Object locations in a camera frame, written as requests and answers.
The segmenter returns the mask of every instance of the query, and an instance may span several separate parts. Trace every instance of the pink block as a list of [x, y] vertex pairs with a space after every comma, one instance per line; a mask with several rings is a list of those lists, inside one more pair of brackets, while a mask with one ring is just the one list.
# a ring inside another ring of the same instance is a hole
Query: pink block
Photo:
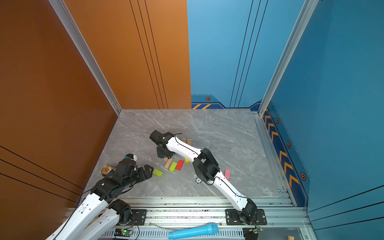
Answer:
[[231, 174], [231, 170], [226, 169], [226, 170], [225, 170], [224, 177], [225, 177], [227, 180], [229, 180], [229, 175], [230, 175], [230, 174]]

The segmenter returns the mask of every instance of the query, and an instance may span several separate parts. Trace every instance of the red block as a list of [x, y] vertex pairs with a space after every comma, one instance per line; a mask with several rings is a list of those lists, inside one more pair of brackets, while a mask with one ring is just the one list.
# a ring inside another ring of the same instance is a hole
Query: red block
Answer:
[[183, 166], [183, 163], [184, 163], [183, 160], [179, 160], [179, 162], [177, 163], [176, 169], [180, 171], [181, 170], [181, 166]]

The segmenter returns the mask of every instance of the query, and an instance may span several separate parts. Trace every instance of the black mounting plate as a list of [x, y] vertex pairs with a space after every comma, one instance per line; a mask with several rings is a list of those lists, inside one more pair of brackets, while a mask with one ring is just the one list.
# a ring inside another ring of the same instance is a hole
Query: black mounting plate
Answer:
[[[240, 211], [235, 209], [226, 209], [225, 216], [227, 219], [227, 225], [244, 225], [240, 221]], [[256, 225], [267, 225], [266, 217], [263, 209], [257, 209], [256, 213]]]
[[[147, 218], [147, 210], [146, 209], [131, 209], [132, 214], [135, 216], [135, 225], [143, 226], [145, 223], [145, 219]], [[130, 219], [124, 226], [131, 226], [133, 224], [133, 220]]]

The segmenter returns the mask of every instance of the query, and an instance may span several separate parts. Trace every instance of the black line stripe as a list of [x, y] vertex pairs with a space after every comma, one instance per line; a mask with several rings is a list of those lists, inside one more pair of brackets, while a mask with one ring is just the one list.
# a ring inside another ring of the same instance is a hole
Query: black line stripe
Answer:
[[148, 65], [148, 61], [147, 61], [147, 56], [145, 55], [143, 42], [141, 41], [141, 36], [140, 36], [140, 32], [139, 32], [139, 27], [137, 26], [137, 21], [136, 21], [135, 13], [133, 12], [133, 7], [132, 7], [132, 2], [131, 2], [131, 0], [129, 0], [129, 3], [131, 4], [132, 14], [133, 14], [133, 18], [135, 19], [137, 32], [138, 32], [138, 34], [139, 34], [139, 38], [140, 38], [140, 42], [141, 42], [141, 47], [143, 48], [143, 53], [144, 53], [144, 57], [145, 57], [145, 62], [147, 62], [148, 72], [149, 72], [149, 76], [150, 76], [151, 81], [152, 81], [153, 91], [155, 92], [155, 97], [156, 97], [156, 101], [157, 101], [157, 106], [158, 106], [158, 108], [160, 109], [159, 101], [158, 101], [158, 99], [157, 99], [157, 95], [156, 95], [155, 85], [153, 84], [151, 71], [149, 70], [149, 65]]
[[370, 190], [368, 190], [368, 191], [365, 191], [365, 192], [362, 192], [362, 193], [359, 193], [359, 194], [356, 194], [356, 195], [353, 195], [353, 196], [350, 196], [350, 197], [347, 197], [347, 198], [341, 199], [341, 200], [339, 200], [339, 201], [336, 201], [336, 202], [333, 202], [333, 203], [331, 203], [331, 204], [328, 204], [328, 205], [325, 205], [325, 206], [322, 206], [322, 207], [319, 207], [319, 208], [313, 209], [313, 210], [311, 210], [311, 211], [309, 211], [309, 212], [313, 212], [313, 211], [316, 211], [316, 210], [322, 209], [323, 207], [328, 207], [328, 206], [330, 206], [330, 205], [332, 205], [332, 204], [336, 204], [336, 203], [338, 203], [338, 202], [341, 202], [341, 201], [344, 201], [344, 200], [347, 200], [347, 199], [350, 199], [350, 198], [356, 197], [356, 196], [358, 196], [358, 195], [361, 195], [361, 194], [364, 194], [364, 193], [367, 193], [367, 192], [370, 192], [370, 191], [373, 191], [373, 190], [379, 189], [379, 188], [381, 188], [381, 187], [384, 187], [384, 185], [381, 185], [381, 186], [378, 186], [378, 187], [372, 188], [372, 189], [370, 189]]
[[68, 190], [68, 191], [72, 192], [71, 190], [66, 189], [65, 187], [62, 187], [62, 186], [60, 186], [60, 185], [58, 185], [58, 184], [56, 184], [56, 183], [53, 183], [53, 182], [51, 182], [51, 181], [49, 181], [49, 180], [46, 180], [46, 179], [44, 179], [44, 178], [42, 178], [42, 177], [40, 177], [40, 176], [37, 176], [36, 174], [33, 174], [33, 173], [31, 173], [31, 172], [29, 172], [29, 171], [27, 171], [27, 170], [24, 170], [24, 169], [22, 169], [22, 168], [20, 168], [20, 167], [18, 167], [18, 166], [15, 166], [15, 165], [13, 165], [12, 163], [9, 163], [9, 162], [7, 162], [7, 161], [1, 159], [1, 158], [0, 158], [0, 161], [3, 161], [3, 162], [5, 162], [5, 163], [8, 163], [9, 165], [14, 166], [14, 167], [16, 167], [16, 168], [18, 168], [18, 169], [20, 169], [20, 170], [23, 170], [24, 172], [27, 172], [27, 173], [29, 173], [29, 174], [32, 174], [32, 175], [34, 175], [35, 177], [38, 177], [38, 178], [40, 178], [40, 179], [43, 179], [43, 180], [45, 180], [45, 181], [47, 181], [47, 182], [52, 183], [53, 185], [56, 185], [56, 186], [58, 186], [58, 187], [61, 187], [61, 188], [65, 189], [65, 190]]
[[239, 89], [240, 89], [240, 85], [241, 85], [241, 79], [243, 78], [244, 68], [245, 68], [245, 64], [246, 64], [246, 62], [247, 62], [247, 57], [248, 57], [249, 47], [251, 46], [251, 41], [252, 41], [252, 37], [253, 37], [253, 31], [255, 30], [255, 25], [256, 25], [257, 15], [259, 14], [259, 9], [260, 9], [260, 3], [261, 3], [261, 2], [262, 2], [262, 1], [260, 0], [260, 2], [259, 2], [259, 7], [257, 8], [257, 13], [256, 13], [255, 22], [253, 23], [253, 28], [252, 28], [252, 33], [251, 33], [251, 39], [249, 40], [247, 54], [245, 55], [245, 61], [244, 61], [243, 71], [241, 72], [241, 77], [240, 77], [239, 87], [237, 88], [237, 94], [236, 94], [235, 103], [233, 104], [233, 107], [235, 107], [235, 105], [236, 105], [237, 95], [239, 94]]
[[237, 78], [237, 73], [239, 72], [240, 60], [241, 60], [241, 55], [242, 55], [242, 53], [243, 53], [243, 47], [244, 47], [244, 42], [245, 42], [245, 36], [247, 35], [247, 29], [248, 29], [248, 24], [249, 24], [249, 18], [251, 17], [252, 6], [253, 6], [253, 0], [252, 0], [252, 4], [251, 4], [251, 9], [249, 10], [249, 16], [248, 16], [247, 27], [245, 28], [244, 39], [243, 39], [243, 45], [242, 45], [242, 47], [241, 47], [240, 58], [239, 58], [239, 64], [237, 65], [237, 71], [236, 71], [236, 76], [235, 76], [235, 82], [233, 83], [233, 89], [232, 89], [231, 101], [229, 102], [229, 107], [231, 107], [231, 104], [232, 104], [232, 98], [233, 98], [233, 92], [235, 91], [236, 78]]
[[239, 104], [237, 105], [237, 107], [239, 107], [239, 106], [240, 106], [241, 97], [243, 96], [243, 91], [244, 91], [244, 87], [245, 87], [245, 82], [247, 81], [247, 77], [248, 77], [249, 68], [250, 68], [250, 66], [251, 66], [251, 63], [252, 63], [253, 54], [255, 53], [256, 43], [257, 43], [257, 39], [259, 38], [260, 29], [261, 29], [261, 27], [262, 27], [262, 24], [263, 24], [264, 14], [265, 14], [265, 10], [266, 10], [266, 7], [267, 7], [267, 5], [268, 5], [268, 0], [267, 0], [267, 2], [266, 2], [266, 4], [265, 4], [265, 9], [264, 9], [264, 13], [263, 13], [263, 18], [262, 18], [262, 21], [260, 22], [259, 32], [257, 33], [257, 37], [256, 37], [255, 46], [253, 47], [253, 52], [252, 52], [252, 56], [251, 56], [251, 61], [249, 62], [249, 66], [248, 66], [247, 75], [245, 76], [244, 85], [243, 85], [243, 90], [241, 91], [241, 95], [240, 95], [240, 99], [239, 99]]
[[[3, 148], [3, 149], [5, 149], [5, 150], [7, 150], [7, 151], [10, 152], [10, 153], [13, 153], [14, 155], [16, 155], [16, 156], [18, 156], [18, 157], [20, 157], [20, 158], [26, 160], [27, 162], [32, 163], [33, 165], [38, 166], [39, 168], [46, 170], [45, 168], [43, 168], [43, 167], [37, 165], [36, 163], [29, 161], [29, 160], [26, 159], [25, 157], [22, 157], [22, 156], [18, 155], [17, 153], [14, 153], [14, 152], [12, 152], [11, 150], [6, 149], [5, 147], [3, 147], [3, 146], [1, 146], [1, 145], [0, 145], [0, 147]], [[60, 176], [57, 175], [57, 174], [54, 174], [53, 172], [51, 172], [51, 171], [49, 171], [49, 170], [46, 170], [46, 171], [49, 172], [49, 173], [51, 173], [51, 174], [53, 174], [53, 175], [55, 175], [56, 177], [59, 177], [59, 178], [65, 180], [65, 181], [67, 181], [67, 182], [70, 183], [70, 184], [75, 185], [76, 187], [79, 187], [79, 188], [83, 189], [82, 187], [80, 187], [80, 186], [78, 186], [78, 185], [76, 185], [76, 184], [74, 184], [74, 183], [72, 183], [72, 182], [70, 182], [70, 181], [68, 181], [68, 180], [66, 180], [66, 179], [64, 179], [64, 178], [62, 178], [62, 177], [60, 177]]]
[[29, 183], [23, 182], [23, 181], [21, 181], [21, 180], [18, 180], [18, 179], [16, 179], [16, 178], [10, 177], [10, 176], [8, 176], [8, 175], [5, 175], [5, 174], [3, 174], [3, 173], [0, 173], [0, 174], [1, 174], [1, 175], [3, 175], [3, 176], [9, 177], [9, 178], [11, 178], [11, 179], [13, 179], [13, 180], [16, 180], [16, 181], [19, 181], [19, 182], [25, 183], [26, 185], [29, 185], [29, 186], [31, 186], [31, 187], [35, 187], [35, 188], [37, 188], [37, 189], [43, 190], [44, 192], [48, 192], [48, 193], [50, 193], [50, 194], [53, 194], [53, 195], [56, 195], [56, 196], [58, 196], [58, 197], [62, 197], [62, 198], [64, 198], [64, 199], [66, 199], [66, 200], [69, 200], [69, 201], [75, 202], [75, 201], [73, 201], [73, 200], [71, 200], [71, 199], [68, 199], [68, 198], [66, 198], [66, 197], [63, 197], [63, 196], [57, 195], [57, 194], [55, 194], [55, 193], [53, 193], [53, 192], [50, 192], [50, 191], [44, 190], [44, 189], [42, 189], [42, 188], [36, 187], [36, 186], [34, 186], [34, 185], [31, 185], [31, 184], [29, 184]]
[[[375, 203], [375, 204], [371, 204], [371, 205], [367, 205], [367, 206], [364, 206], [364, 207], [359, 207], [359, 208], [356, 208], [356, 209], [348, 210], [348, 211], [345, 211], [345, 212], [341, 212], [339, 214], [344, 214], [344, 213], [347, 213], [347, 212], [352, 212], [352, 211], [355, 211], [355, 210], [364, 209], [366, 207], [371, 207], [371, 206], [375, 206], [375, 205], [382, 204], [382, 203], [384, 203], [384, 201], [383, 202], [378, 202], [378, 203]], [[333, 214], [333, 215], [327, 216], [327, 217], [333, 217], [333, 216], [336, 216], [336, 215], [339, 215], [339, 214]], [[320, 220], [320, 219], [325, 219], [327, 217], [322, 217], [322, 218], [318, 218], [318, 219], [315, 219], [315, 220], [311, 220], [311, 222], [317, 221], [317, 220]]]
[[164, 83], [163, 83], [163, 77], [162, 77], [162, 75], [161, 75], [161, 69], [160, 69], [160, 64], [159, 64], [159, 57], [157, 56], [156, 45], [155, 45], [155, 39], [154, 39], [154, 37], [153, 37], [153, 32], [152, 32], [152, 27], [151, 27], [151, 20], [149, 19], [149, 13], [148, 13], [148, 8], [147, 8], [147, 2], [146, 2], [146, 0], [144, 0], [144, 2], [145, 2], [145, 8], [147, 9], [147, 15], [148, 15], [149, 27], [150, 27], [150, 29], [151, 29], [151, 34], [152, 34], [153, 46], [155, 47], [155, 54], [156, 54], [156, 58], [157, 58], [157, 65], [159, 66], [161, 84], [163, 85], [164, 98], [166, 99], [167, 109], [169, 109], [169, 107], [168, 107], [168, 101], [167, 101], [167, 94], [166, 94], [166, 90], [165, 90], [165, 88], [164, 88]]
[[161, 104], [163, 105], [163, 109], [164, 109], [163, 97], [161, 96], [161, 91], [160, 91], [159, 81], [158, 81], [158, 79], [157, 79], [157, 74], [156, 74], [155, 64], [153, 63], [153, 57], [152, 57], [152, 53], [151, 53], [151, 47], [149, 46], [149, 41], [148, 41], [147, 31], [145, 30], [145, 25], [144, 25], [143, 15], [141, 14], [141, 9], [140, 9], [139, 0], [137, 0], [137, 4], [139, 5], [139, 11], [140, 11], [140, 16], [141, 16], [141, 21], [142, 21], [142, 23], [143, 23], [145, 37], [147, 38], [147, 44], [148, 44], [148, 49], [149, 49], [149, 55], [151, 56], [152, 66], [153, 66], [153, 71], [155, 72], [155, 77], [156, 77], [156, 82], [157, 82], [157, 88], [159, 89], [159, 94], [160, 94]]
[[332, 228], [332, 227], [345, 226], [345, 225], [354, 224], [354, 223], [360, 223], [360, 222], [368, 222], [368, 221], [378, 220], [378, 219], [382, 219], [382, 218], [384, 218], [384, 217], [377, 217], [377, 218], [372, 218], [372, 219], [362, 220], [362, 221], [358, 221], [358, 222], [351, 222], [351, 223], [345, 223], [345, 224], [340, 224], [340, 225], [335, 225], [335, 226], [330, 226], [330, 227], [323, 227], [323, 228], [318, 228], [318, 229], [314, 229], [314, 230], [317, 231], [317, 230], [321, 230], [321, 229], [327, 229], [327, 228]]

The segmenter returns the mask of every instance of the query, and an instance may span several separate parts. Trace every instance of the orange wall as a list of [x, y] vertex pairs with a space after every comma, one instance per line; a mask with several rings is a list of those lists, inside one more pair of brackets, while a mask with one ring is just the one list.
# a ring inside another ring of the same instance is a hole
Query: orange wall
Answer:
[[186, 0], [65, 0], [123, 109], [191, 108]]
[[0, 238], [45, 239], [117, 115], [49, 1], [5, 1], [0, 22]]

